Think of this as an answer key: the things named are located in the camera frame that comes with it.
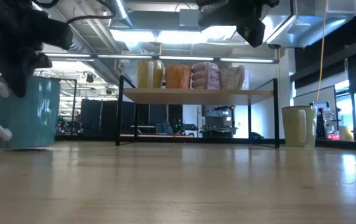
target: table surface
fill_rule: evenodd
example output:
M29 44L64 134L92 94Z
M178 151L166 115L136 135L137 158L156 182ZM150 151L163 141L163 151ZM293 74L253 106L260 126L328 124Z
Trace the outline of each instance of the table surface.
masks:
M271 98L273 91L125 88L124 95L139 104L248 105Z
M356 151L57 142L0 151L1 223L356 223Z

